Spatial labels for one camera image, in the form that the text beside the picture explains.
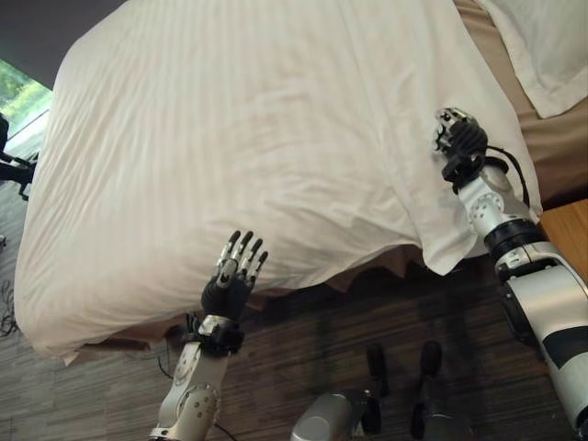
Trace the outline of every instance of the pillow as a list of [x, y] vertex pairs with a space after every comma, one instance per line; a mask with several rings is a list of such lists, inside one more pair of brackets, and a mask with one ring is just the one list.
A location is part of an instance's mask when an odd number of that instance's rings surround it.
[[476, 0], [488, 11], [541, 118], [588, 95], [586, 0]]

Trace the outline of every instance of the floor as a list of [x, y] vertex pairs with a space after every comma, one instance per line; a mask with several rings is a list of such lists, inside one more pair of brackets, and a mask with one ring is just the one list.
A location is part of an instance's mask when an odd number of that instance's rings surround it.
[[[0, 186], [0, 278], [14, 278], [26, 203]], [[243, 350], [224, 383], [220, 422], [240, 441], [288, 439], [318, 394], [360, 384], [368, 344], [385, 347], [391, 395], [373, 440], [409, 440], [419, 350], [446, 351], [442, 376], [455, 410], [480, 440], [566, 440], [571, 433], [543, 365], [503, 320], [492, 264], [470, 262], [447, 277], [414, 269], [407, 280], [385, 270], [362, 274], [349, 292], [325, 286], [247, 312]], [[0, 441], [146, 439], [170, 384], [165, 345], [153, 354], [117, 354], [64, 367], [37, 356], [20, 335], [0, 339]], [[172, 351], [170, 366], [175, 355]], [[209, 440], [228, 440], [212, 429]]]

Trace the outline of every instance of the white bed sheet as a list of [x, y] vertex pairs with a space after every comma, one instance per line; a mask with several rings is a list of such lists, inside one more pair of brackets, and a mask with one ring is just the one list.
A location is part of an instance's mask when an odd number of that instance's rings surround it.
[[446, 273], [475, 243], [431, 153], [446, 106], [518, 157], [539, 212], [515, 112], [451, 0], [127, 2], [55, 83], [20, 328], [71, 357], [193, 308], [237, 228], [266, 239], [259, 288], [319, 283], [401, 243]]

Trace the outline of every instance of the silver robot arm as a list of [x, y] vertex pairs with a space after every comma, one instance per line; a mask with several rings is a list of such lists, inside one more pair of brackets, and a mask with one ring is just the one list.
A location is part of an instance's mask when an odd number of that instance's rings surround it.
[[495, 262], [511, 330], [523, 342], [538, 346], [571, 426], [580, 439], [588, 439], [586, 283], [531, 220], [529, 208], [516, 199], [506, 164], [486, 157], [488, 148], [501, 149], [488, 146], [477, 121], [454, 107], [440, 110], [436, 117], [436, 149], [448, 160], [443, 177], [453, 184], [470, 227]]
[[300, 417], [290, 441], [343, 441], [363, 435], [369, 396], [362, 390], [325, 393]]
[[250, 272], [262, 240], [258, 239], [245, 255], [253, 233], [248, 232], [235, 248], [240, 235], [235, 232], [223, 248], [202, 293], [207, 314], [202, 324], [198, 326], [196, 315], [189, 314], [188, 342], [177, 362], [172, 388], [159, 410], [157, 427], [149, 436], [152, 441], [204, 441], [218, 420], [221, 383], [229, 356], [243, 343], [237, 320], [267, 259], [267, 252], [263, 252]]

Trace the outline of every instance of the wall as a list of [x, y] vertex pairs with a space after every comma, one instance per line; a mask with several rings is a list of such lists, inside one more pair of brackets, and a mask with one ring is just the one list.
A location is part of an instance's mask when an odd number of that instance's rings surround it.
[[0, 58], [53, 88], [68, 49], [125, 0], [2, 0]]

